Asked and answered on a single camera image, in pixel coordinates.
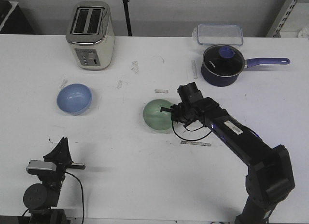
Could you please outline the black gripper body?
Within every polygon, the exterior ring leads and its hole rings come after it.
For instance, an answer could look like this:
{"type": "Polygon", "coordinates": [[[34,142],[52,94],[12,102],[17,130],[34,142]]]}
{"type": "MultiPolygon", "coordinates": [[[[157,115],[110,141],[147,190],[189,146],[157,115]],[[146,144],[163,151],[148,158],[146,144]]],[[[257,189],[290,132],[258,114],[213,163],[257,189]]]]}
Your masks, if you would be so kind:
{"type": "Polygon", "coordinates": [[[202,102],[195,102],[192,104],[179,103],[172,105],[171,108],[171,119],[176,123],[184,124],[184,127],[189,126],[195,121],[199,121],[203,124],[202,119],[202,102]]]}
{"type": "Polygon", "coordinates": [[[48,188],[55,191],[60,191],[62,188],[62,183],[65,180],[66,169],[68,168],[84,170],[85,164],[74,162],[71,162],[69,164],[55,164],[51,162],[50,167],[39,170],[38,178],[43,183],[43,185],[47,185],[48,188]]]}

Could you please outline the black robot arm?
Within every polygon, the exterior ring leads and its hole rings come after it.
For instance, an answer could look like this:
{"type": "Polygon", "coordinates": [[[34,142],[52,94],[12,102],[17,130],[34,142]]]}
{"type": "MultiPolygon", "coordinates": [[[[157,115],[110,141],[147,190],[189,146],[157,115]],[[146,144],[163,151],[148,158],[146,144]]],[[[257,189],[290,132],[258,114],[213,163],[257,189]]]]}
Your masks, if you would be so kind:
{"type": "Polygon", "coordinates": [[[184,126],[199,121],[248,167],[245,178],[248,199],[235,223],[267,223],[277,204],[285,200],[295,187],[288,150],[283,145],[270,148],[215,100],[203,97],[196,83],[181,85],[177,92],[181,103],[160,110],[171,113],[172,122],[184,126]]]}
{"type": "Polygon", "coordinates": [[[30,160],[26,172],[36,175],[41,183],[35,183],[27,188],[23,195],[24,205],[30,213],[30,224],[70,224],[63,209],[57,204],[68,169],[84,170],[85,164],[74,163],[68,138],[62,137],[56,147],[43,160],[30,160]]]}

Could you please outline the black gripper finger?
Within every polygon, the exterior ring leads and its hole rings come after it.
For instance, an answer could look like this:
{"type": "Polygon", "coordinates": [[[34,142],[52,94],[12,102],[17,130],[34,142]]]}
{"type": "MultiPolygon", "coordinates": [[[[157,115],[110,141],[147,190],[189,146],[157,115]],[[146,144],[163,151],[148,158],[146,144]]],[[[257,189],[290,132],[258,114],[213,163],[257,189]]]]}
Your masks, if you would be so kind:
{"type": "Polygon", "coordinates": [[[166,108],[166,107],[161,107],[160,111],[161,112],[173,112],[173,110],[171,108],[166,108]]]}
{"type": "Polygon", "coordinates": [[[73,161],[71,158],[71,154],[69,150],[69,142],[68,142],[67,137],[64,138],[64,153],[65,153],[65,164],[72,164],[73,161]]]}
{"type": "Polygon", "coordinates": [[[45,155],[44,161],[45,162],[56,162],[56,163],[64,163],[64,153],[63,149],[65,146],[65,138],[63,137],[59,143],[56,145],[56,147],[47,155],[45,155]]]}

